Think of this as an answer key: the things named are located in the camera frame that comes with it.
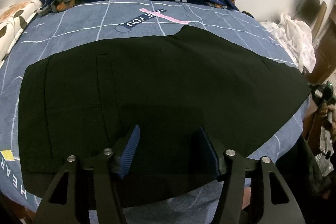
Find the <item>person right hand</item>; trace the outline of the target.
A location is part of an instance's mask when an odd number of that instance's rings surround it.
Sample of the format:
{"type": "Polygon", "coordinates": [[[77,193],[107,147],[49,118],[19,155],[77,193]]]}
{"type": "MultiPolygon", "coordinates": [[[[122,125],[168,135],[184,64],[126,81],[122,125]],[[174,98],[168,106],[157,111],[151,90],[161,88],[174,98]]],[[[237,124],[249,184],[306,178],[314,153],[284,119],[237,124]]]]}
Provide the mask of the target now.
{"type": "Polygon", "coordinates": [[[323,127],[330,133],[333,142],[335,142],[335,106],[323,104],[319,114],[322,117],[323,127]]]}

